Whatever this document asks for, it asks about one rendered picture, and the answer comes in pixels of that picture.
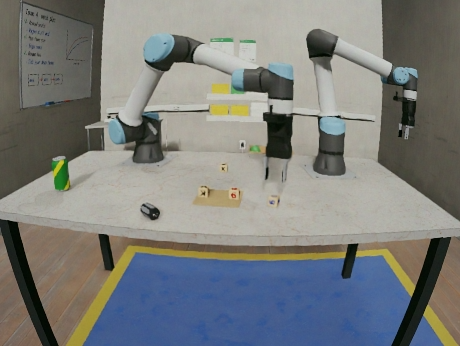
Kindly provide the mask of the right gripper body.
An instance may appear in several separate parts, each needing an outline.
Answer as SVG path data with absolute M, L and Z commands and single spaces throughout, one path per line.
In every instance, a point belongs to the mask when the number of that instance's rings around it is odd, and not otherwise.
M 267 122 L 266 157 L 286 160 L 292 157 L 292 113 L 293 101 L 268 99 L 268 112 L 263 112 L 263 122 Z

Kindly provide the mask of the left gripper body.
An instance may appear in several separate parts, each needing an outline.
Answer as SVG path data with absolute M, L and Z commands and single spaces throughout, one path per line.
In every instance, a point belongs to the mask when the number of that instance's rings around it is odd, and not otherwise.
M 417 92 L 403 90 L 402 97 L 397 96 L 398 91 L 396 91 L 396 96 L 393 96 L 394 101 L 402 102 L 402 119 L 401 124 L 407 126 L 415 126 L 415 113 L 416 113 L 416 97 Z M 407 97 L 407 98 L 405 98 Z

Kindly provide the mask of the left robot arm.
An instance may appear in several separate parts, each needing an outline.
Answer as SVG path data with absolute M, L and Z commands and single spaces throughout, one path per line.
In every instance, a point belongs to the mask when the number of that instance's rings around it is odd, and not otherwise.
M 306 42 L 309 59 L 314 65 L 320 108 L 317 115 L 320 130 L 319 150 L 313 170 L 323 175 L 341 176 L 346 172 L 343 157 L 346 127 L 336 106 L 330 62 L 333 56 L 337 55 L 360 65 L 380 75 L 382 83 L 403 86 L 403 90 L 417 92 L 417 70 L 397 68 L 397 66 L 322 29 L 311 30 L 307 34 Z

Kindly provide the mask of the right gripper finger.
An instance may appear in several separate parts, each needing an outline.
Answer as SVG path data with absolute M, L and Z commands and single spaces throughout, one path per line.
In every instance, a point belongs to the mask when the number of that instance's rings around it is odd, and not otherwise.
M 284 166 L 283 166 L 283 171 L 282 171 L 282 182 L 286 182 L 287 180 L 287 165 L 288 165 L 288 162 L 291 161 L 292 158 L 288 159 L 288 160 L 284 160 L 283 163 L 284 163 Z
M 268 170 L 269 170 L 269 167 L 268 167 L 268 159 L 270 159 L 271 157 L 263 157 L 263 160 L 264 160 L 264 172 L 263 172 L 263 180 L 266 180 L 268 178 Z

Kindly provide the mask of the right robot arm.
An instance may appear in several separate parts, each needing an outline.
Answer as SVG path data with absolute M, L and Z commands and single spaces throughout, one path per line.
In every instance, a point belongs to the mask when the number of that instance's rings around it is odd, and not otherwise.
M 145 66 L 125 108 L 109 122 L 108 132 L 114 144 L 136 141 L 134 163 L 163 161 L 159 144 L 159 115 L 144 110 L 163 72 L 169 71 L 173 63 L 203 64 L 226 73 L 232 76 L 231 83 L 236 91 L 268 93 L 268 99 L 293 100 L 292 65 L 269 63 L 266 69 L 186 37 L 158 33 L 146 41 L 143 49 Z

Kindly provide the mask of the green and yellow drink can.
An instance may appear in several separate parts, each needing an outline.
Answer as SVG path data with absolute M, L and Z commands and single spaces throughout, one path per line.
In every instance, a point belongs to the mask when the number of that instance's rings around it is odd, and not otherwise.
M 55 190 L 58 192 L 68 191 L 70 186 L 68 161 L 65 156 L 55 157 L 52 162 Z

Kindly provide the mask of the tan flat mat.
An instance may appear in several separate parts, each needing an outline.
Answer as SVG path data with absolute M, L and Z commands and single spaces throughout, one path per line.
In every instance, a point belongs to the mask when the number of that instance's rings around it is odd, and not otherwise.
M 240 191 L 238 200 L 229 199 L 229 190 L 209 189 L 207 198 L 197 197 L 192 205 L 239 208 L 244 191 Z

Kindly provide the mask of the tan wooden block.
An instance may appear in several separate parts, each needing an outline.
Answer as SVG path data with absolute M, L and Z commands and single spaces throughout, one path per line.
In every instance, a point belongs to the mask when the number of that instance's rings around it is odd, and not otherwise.
M 240 196 L 240 188 L 230 187 L 229 199 L 238 200 Z
M 270 206 L 270 207 L 277 207 L 279 204 L 280 204 L 280 195 L 271 194 L 271 195 L 268 197 L 268 204 L 267 204 L 267 206 Z
M 228 164 L 226 164 L 226 163 L 220 163 L 220 165 L 219 165 L 219 172 L 227 173 L 227 171 L 228 171 Z
M 209 186 L 200 185 L 198 188 L 198 197 L 207 198 L 209 196 Z

